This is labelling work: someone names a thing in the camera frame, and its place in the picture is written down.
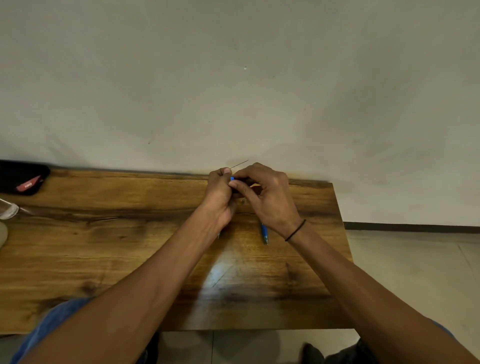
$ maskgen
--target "black case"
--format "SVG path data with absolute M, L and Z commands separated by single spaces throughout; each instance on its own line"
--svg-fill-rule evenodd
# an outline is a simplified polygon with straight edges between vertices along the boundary
M 0 192 L 36 194 L 49 174 L 50 168 L 41 164 L 0 160 Z

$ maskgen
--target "wood grain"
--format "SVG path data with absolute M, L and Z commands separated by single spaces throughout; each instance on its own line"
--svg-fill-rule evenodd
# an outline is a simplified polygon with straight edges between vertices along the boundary
M 142 264 L 200 203 L 205 176 L 53 170 L 6 221 L 0 333 L 26 333 L 50 308 L 96 295 Z M 290 181 L 300 214 L 351 260 L 332 184 Z M 251 207 L 203 256 L 163 330 L 350 328 L 335 300 L 273 231 L 265 246 Z

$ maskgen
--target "red label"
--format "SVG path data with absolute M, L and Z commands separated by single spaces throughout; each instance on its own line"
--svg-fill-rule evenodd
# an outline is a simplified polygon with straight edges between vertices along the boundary
M 41 176 L 36 176 L 34 178 L 32 178 L 31 180 L 25 182 L 25 183 L 22 183 L 20 186 L 17 186 L 17 191 L 18 192 L 23 192 L 23 191 L 26 191 L 28 190 L 29 188 L 32 188 L 35 183 L 37 183 L 37 181 L 40 179 Z

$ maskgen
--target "black bracelet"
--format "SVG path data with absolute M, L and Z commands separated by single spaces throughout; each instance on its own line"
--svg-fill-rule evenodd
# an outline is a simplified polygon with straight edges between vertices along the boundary
M 302 223 L 300 224 L 300 226 L 298 226 L 297 229 L 296 229 L 293 233 L 291 233 L 291 235 L 290 235 L 288 238 L 285 239 L 285 241 L 288 242 L 288 241 L 290 240 L 290 238 L 291 238 L 293 235 L 295 235 L 295 233 L 296 233 L 298 230 L 300 230 L 301 227 L 303 226 L 303 224 L 306 223 L 306 222 L 307 222 L 307 219 L 305 219 L 304 221 L 302 221 Z

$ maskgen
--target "white wall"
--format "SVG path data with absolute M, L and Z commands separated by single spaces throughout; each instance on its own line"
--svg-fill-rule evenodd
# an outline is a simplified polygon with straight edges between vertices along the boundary
M 10 0 L 0 158 L 334 182 L 345 221 L 480 225 L 478 0 Z

